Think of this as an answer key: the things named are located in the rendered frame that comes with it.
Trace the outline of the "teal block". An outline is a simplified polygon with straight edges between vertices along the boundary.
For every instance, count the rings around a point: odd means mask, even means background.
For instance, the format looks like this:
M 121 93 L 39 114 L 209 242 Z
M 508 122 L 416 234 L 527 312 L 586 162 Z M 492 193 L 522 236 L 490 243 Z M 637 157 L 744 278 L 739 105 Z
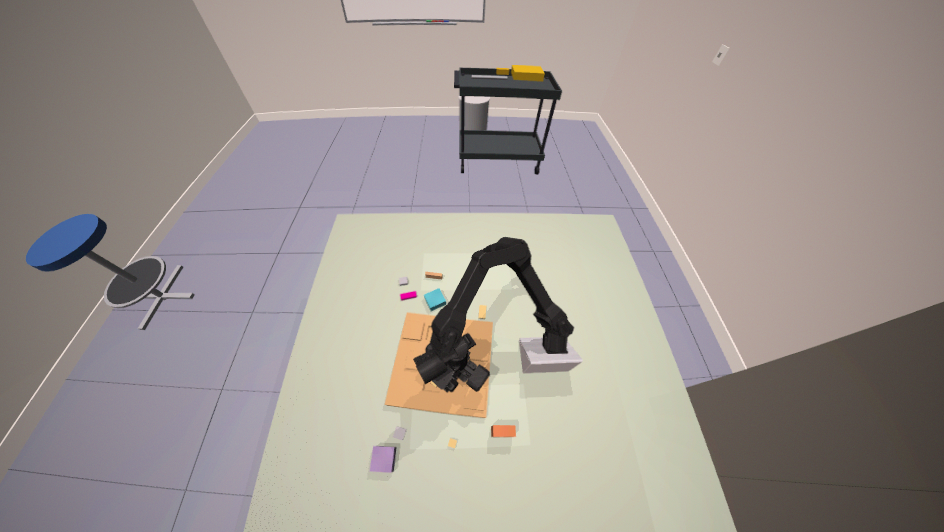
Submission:
M 446 300 L 441 293 L 440 289 L 433 290 L 427 294 L 424 294 L 424 299 L 430 309 L 430 311 L 436 310 L 444 305 L 446 305 Z

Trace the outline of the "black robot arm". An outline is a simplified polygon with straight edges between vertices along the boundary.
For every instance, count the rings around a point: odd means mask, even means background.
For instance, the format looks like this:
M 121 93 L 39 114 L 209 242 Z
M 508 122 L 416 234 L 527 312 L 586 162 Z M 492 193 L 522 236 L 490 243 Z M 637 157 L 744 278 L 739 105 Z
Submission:
M 574 327 L 561 307 L 553 303 L 531 264 L 532 255 L 523 239 L 502 237 L 498 242 L 476 251 L 451 300 L 431 323 L 433 349 L 413 358 L 425 384 L 432 381 L 446 393 L 453 393 L 461 375 L 452 365 L 465 363 L 468 350 L 476 345 L 470 335 L 462 335 L 467 311 L 489 268 L 508 265 L 515 271 L 536 307 L 534 315 L 545 328 L 543 347 L 547 354 L 568 354 L 568 336 Z M 440 341 L 439 341 L 440 340 Z

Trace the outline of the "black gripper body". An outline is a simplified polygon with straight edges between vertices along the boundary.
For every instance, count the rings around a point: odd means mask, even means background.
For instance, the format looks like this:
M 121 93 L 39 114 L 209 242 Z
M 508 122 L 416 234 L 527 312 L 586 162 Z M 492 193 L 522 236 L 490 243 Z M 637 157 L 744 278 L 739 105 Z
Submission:
M 428 352 L 431 349 L 433 349 L 433 347 L 429 343 L 428 346 L 426 347 L 426 352 Z M 484 385 L 484 383 L 486 382 L 486 380 L 489 378 L 490 371 L 487 370 L 485 367 L 483 367 L 481 364 L 479 364 L 477 368 L 475 369 L 476 364 L 472 363 L 471 361 L 468 362 L 468 360 L 470 359 L 469 357 L 470 354 L 471 352 L 468 351 L 467 360 L 465 361 L 465 363 L 462 363 L 460 365 L 452 365 L 448 361 L 446 363 L 449 366 L 456 369 L 457 371 L 459 370 L 459 372 L 461 372 L 461 374 L 464 375 L 466 378 L 470 377 L 468 381 L 466 381 L 466 384 L 470 388 L 472 388 L 475 392 L 479 392 L 482 386 Z

